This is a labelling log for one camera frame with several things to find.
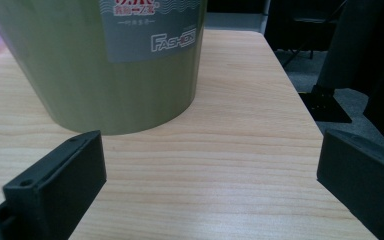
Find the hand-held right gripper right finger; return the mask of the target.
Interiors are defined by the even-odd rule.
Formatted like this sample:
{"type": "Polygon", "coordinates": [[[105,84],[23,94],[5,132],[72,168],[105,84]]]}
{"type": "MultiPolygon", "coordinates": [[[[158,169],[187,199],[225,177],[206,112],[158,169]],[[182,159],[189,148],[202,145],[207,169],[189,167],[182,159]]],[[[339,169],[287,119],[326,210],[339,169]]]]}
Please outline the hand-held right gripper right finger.
{"type": "Polygon", "coordinates": [[[379,240],[384,240],[384,147],[330,129],[322,143],[317,180],[379,240]]]}

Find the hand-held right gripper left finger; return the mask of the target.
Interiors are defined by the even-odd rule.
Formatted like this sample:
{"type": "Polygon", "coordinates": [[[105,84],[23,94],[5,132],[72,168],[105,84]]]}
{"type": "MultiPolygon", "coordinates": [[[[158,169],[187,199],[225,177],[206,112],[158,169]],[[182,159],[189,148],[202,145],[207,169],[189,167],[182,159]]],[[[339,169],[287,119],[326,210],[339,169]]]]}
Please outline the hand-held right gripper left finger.
{"type": "Polygon", "coordinates": [[[66,140],[4,185],[4,238],[68,240],[105,182],[101,133],[66,140]]]}

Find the black chair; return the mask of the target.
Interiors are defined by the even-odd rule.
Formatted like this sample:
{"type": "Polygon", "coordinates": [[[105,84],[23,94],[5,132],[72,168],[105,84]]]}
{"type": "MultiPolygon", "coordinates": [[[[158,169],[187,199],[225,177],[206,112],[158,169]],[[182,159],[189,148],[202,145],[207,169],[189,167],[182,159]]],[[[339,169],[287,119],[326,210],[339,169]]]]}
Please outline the black chair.
{"type": "Polygon", "coordinates": [[[348,0],[272,0],[264,36],[273,51],[291,51],[286,67],[300,52],[327,51],[348,0]]]}

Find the black yellow-edged base plate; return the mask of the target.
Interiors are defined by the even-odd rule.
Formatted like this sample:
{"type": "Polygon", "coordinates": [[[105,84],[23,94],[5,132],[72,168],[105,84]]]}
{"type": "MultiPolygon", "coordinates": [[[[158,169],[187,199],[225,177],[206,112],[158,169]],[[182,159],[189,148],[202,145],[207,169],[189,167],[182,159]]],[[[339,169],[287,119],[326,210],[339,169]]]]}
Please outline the black yellow-edged base plate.
{"type": "Polygon", "coordinates": [[[334,98],[335,90],[314,85],[310,92],[299,96],[315,121],[351,123],[352,119],[334,98]]]}

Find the green plastic trash bin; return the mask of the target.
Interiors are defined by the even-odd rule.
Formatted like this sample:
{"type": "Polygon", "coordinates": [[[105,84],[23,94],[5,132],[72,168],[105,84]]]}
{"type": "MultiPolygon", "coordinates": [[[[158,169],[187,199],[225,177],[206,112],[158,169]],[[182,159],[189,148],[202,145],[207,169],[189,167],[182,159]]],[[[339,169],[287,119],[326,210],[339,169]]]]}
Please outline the green plastic trash bin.
{"type": "Polygon", "coordinates": [[[128,134],[193,102],[207,0],[0,0],[0,35],[50,117],[128,134]]]}

